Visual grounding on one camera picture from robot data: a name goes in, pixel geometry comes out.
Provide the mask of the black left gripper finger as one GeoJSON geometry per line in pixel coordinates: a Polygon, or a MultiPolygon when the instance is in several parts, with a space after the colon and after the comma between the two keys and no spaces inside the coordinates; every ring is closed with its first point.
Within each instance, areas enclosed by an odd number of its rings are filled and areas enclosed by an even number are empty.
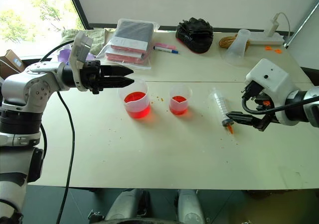
{"type": "Polygon", "coordinates": [[[100,88],[124,88],[135,82],[134,79],[124,76],[106,76],[100,79],[100,88]]]}
{"type": "Polygon", "coordinates": [[[101,65],[100,72],[102,76],[127,76],[134,71],[122,65],[101,65]]]}

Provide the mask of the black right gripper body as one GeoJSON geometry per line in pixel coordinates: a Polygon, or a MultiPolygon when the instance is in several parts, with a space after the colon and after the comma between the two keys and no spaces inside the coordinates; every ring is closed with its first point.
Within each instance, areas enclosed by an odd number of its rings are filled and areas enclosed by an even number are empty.
{"type": "MultiPolygon", "coordinates": [[[[256,83],[255,81],[251,81],[244,89],[243,96],[242,96],[242,103],[244,104],[243,107],[245,111],[248,110],[248,107],[246,105],[246,102],[249,99],[252,99],[256,104],[256,112],[264,112],[267,110],[270,110],[274,108],[274,103],[271,100],[271,98],[262,92],[263,87],[256,83]]],[[[267,126],[275,120],[275,114],[274,113],[268,113],[264,114],[262,118],[259,118],[260,123],[258,125],[259,131],[264,131],[267,126]]]]}

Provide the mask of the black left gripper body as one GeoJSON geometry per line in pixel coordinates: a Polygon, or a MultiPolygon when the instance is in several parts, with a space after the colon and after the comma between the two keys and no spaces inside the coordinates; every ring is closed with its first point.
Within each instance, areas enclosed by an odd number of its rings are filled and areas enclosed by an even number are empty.
{"type": "Polygon", "coordinates": [[[101,63],[98,60],[86,61],[80,70],[80,78],[82,85],[91,91],[94,95],[98,95],[103,89],[99,86],[101,63]]]}

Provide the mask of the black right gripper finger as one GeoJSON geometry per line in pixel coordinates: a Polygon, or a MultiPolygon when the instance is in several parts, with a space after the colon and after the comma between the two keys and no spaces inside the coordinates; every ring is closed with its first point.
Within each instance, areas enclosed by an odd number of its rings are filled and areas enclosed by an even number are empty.
{"type": "Polygon", "coordinates": [[[256,129],[260,123],[260,120],[255,117],[233,117],[231,119],[238,124],[252,126],[256,129]]]}
{"type": "Polygon", "coordinates": [[[242,112],[235,112],[235,111],[228,112],[226,116],[233,121],[252,121],[255,118],[251,114],[245,114],[242,112]]]}

